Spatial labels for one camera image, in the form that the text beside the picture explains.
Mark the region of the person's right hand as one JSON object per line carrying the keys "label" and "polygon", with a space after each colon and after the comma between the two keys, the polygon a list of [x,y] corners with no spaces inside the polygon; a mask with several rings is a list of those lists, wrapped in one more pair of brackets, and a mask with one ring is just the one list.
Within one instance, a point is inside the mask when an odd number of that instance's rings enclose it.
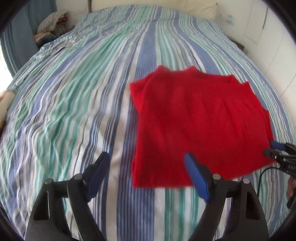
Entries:
{"label": "person's right hand", "polygon": [[290,209],[295,202],[295,188],[296,188],[296,181],[295,178],[290,176],[288,179],[288,187],[287,187],[287,208]]}

